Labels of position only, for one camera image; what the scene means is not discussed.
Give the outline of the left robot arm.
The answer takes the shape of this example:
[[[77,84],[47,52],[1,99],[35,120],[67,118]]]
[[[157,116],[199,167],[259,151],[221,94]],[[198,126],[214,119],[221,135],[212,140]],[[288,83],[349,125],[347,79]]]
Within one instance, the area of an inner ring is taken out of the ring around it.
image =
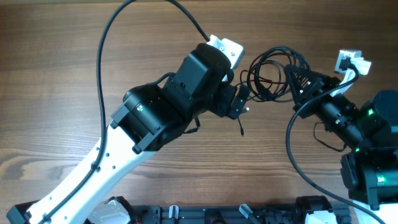
[[[210,111],[236,119],[247,96],[232,86],[244,55],[236,43],[197,45],[175,73],[130,89],[114,112],[106,137],[43,199],[13,206],[11,223],[83,223],[123,177],[162,146],[190,132]]]

